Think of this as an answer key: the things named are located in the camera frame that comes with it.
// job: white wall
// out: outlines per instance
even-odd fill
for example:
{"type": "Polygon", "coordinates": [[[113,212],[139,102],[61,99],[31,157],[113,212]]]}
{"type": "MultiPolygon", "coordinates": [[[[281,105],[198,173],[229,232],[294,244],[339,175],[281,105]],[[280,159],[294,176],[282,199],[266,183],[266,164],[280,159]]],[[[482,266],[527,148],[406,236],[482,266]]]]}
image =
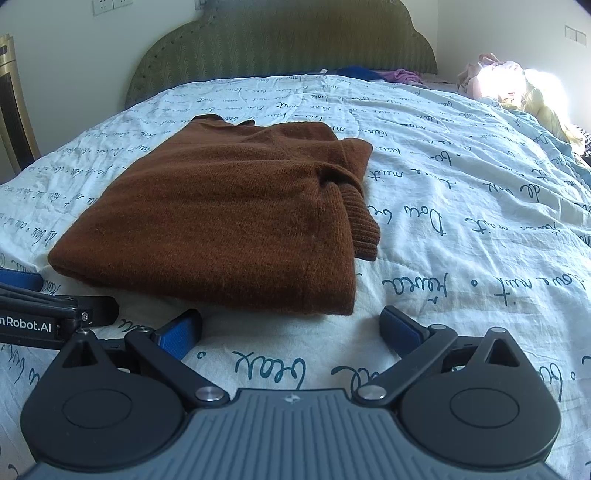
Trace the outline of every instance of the white wall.
{"type": "Polygon", "coordinates": [[[524,68],[556,75],[574,123],[591,131],[591,15],[574,0],[440,0],[437,63],[455,82],[467,63],[493,52],[524,68]],[[587,34],[587,47],[564,26],[587,34]]]}
{"type": "MultiPolygon", "coordinates": [[[[438,0],[403,1],[416,29],[437,51],[438,0]]],[[[91,0],[8,0],[0,8],[0,33],[14,37],[41,154],[119,112],[148,48],[198,16],[194,0],[135,0],[96,17],[91,0]]],[[[8,169],[0,145],[0,183],[8,179],[8,169]]]]}

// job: folded sweater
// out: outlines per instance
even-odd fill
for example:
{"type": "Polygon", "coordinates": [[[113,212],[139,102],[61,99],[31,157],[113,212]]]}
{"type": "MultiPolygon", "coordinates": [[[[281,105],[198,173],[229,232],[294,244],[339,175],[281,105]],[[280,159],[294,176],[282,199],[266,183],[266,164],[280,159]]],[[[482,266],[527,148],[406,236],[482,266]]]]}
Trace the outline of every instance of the folded sweater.
{"type": "Polygon", "coordinates": [[[49,263],[97,286],[351,314],[354,257],[375,260],[379,241],[362,190],[371,152],[319,122],[195,117],[113,181],[49,263]]]}

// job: pile of clothes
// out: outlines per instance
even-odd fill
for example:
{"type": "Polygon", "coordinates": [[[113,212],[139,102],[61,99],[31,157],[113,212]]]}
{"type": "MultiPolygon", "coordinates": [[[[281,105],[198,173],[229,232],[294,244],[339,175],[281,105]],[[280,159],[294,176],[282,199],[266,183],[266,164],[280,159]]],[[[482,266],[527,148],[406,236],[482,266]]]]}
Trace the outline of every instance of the pile of clothes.
{"type": "Polygon", "coordinates": [[[481,54],[457,79],[458,91],[471,99],[494,98],[508,110],[530,113],[556,138],[569,143],[577,157],[584,156],[583,133],[569,121],[566,94],[552,75],[523,69],[514,61],[481,54]]]}

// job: tufted headboard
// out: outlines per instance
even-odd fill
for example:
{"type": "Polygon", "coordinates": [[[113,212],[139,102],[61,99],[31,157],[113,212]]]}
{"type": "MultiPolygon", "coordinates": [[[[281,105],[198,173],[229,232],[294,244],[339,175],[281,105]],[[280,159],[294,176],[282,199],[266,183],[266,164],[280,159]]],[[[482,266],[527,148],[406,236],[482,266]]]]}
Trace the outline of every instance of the tufted headboard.
{"type": "Polygon", "coordinates": [[[125,107],[188,82],[352,65],[437,73],[400,0],[210,0],[148,50],[125,107]]]}

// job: logo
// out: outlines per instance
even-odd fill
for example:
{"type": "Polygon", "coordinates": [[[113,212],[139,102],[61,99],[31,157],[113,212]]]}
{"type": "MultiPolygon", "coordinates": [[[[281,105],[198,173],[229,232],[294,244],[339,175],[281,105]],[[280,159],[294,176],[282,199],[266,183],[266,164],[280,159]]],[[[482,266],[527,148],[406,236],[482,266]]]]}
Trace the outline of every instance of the logo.
{"type": "Polygon", "coordinates": [[[299,402],[301,400],[301,398],[298,397],[296,394],[292,393],[291,395],[283,397],[283,400],[285,400],[287,403],[293,405],[294,403],[299,402]]]}

